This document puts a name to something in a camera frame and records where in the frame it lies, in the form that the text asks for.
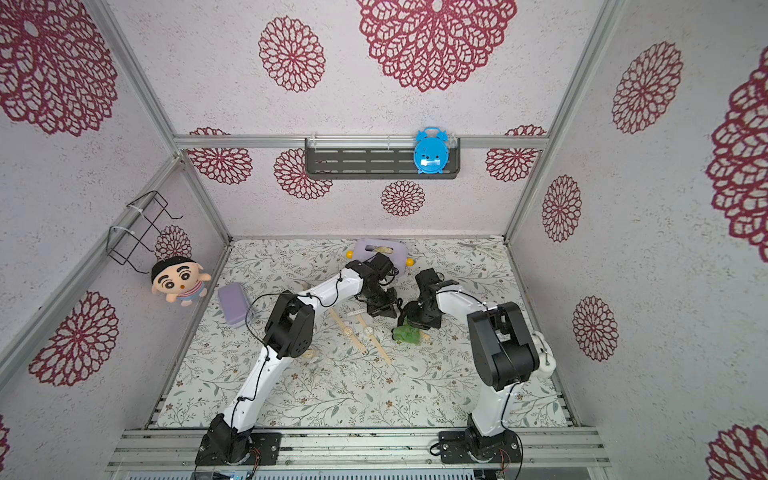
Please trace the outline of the green cleaning cloth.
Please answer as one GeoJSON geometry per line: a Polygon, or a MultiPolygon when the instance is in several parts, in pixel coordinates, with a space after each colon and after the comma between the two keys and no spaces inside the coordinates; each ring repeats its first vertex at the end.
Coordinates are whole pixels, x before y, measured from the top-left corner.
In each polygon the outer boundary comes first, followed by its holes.
{"type": "Polygon", "coordinates": [[[396,342],[419,345],[421,330],[410,325],[401,325],[392,329],[392,338],[396,342]]]}

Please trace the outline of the beige watch long diagonal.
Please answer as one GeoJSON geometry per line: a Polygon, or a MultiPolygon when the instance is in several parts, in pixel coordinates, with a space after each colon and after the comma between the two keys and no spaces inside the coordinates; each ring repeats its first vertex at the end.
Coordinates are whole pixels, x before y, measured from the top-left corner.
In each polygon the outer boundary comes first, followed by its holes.
{"type": "Polygon", "coordinates": [[[353,345],[361,354],[367,354],[368,353],[367,348],[362,344],[362,342],[358,339],[358,337],[354,333],[353,329],[345,323],[345,321],[336,312],[336,310],[333,308],[329,308],[328,312],[330,313],[331,318],[335,321],[335,323],[341,330],[342,334],[346,336],[350,344],[353,345]]]}

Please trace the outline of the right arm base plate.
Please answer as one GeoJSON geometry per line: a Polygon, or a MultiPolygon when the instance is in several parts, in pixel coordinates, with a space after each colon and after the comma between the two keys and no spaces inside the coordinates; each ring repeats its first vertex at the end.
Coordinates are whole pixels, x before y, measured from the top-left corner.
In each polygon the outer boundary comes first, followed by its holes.
{"type": "Polygon", "coordinates": [[[524,456],[521,441],[511,430],[494,436],[481,436],[472,429],[440,431],[437,449],[443,464],[519,464],[524,456]]]}

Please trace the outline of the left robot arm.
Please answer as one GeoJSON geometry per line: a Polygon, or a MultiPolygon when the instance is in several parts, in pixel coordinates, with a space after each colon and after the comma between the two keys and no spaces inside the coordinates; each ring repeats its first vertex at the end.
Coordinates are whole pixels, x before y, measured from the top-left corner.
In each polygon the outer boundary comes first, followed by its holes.
{"type": "Polygon", "coordinates": [[[383,253],[349,261],[332,278],[301,292],[276,295],[262,349],[234,399],[210,422],[202,445],[219,460],[236,463],[249,451],[250,435],[271,390],[295,358],[311,346],[314,321],[336,304],[349,299],[365,303],[372,317],[397,316],[397,293],[390,284],[396,276],[393,262],[383,253]]]}

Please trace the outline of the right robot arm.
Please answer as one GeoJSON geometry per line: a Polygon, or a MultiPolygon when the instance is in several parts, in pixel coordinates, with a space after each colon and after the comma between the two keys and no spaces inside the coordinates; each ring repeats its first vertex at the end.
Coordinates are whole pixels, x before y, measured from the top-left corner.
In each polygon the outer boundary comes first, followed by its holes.
{"type": "Polygon", "coordinates": [[[505,415],[516,387],[554,373],[556,360],[549,344],[540,332],[528,327],[514,302],[483,301],[433,269],[421,271],[415,279],[419,296],[404,306],[399,323],[437,329],[445,315],[467,323],[472,358],[483,387],[469,416],[464,450],[481,461],[495,452],[520,453],[520,441],[504,425],[505,415]]]}

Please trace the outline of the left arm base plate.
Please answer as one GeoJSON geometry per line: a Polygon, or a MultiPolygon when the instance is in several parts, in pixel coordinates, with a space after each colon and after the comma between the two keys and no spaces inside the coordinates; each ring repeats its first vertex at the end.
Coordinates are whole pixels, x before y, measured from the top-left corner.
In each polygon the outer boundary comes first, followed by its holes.
{"type": "Polygon", "coordinates": [[[283,435],[271,431],[256,431],[234,437],[206,433],[198,448],[195,465],[201,466],[274,466],[280,452],[283,435]]]}

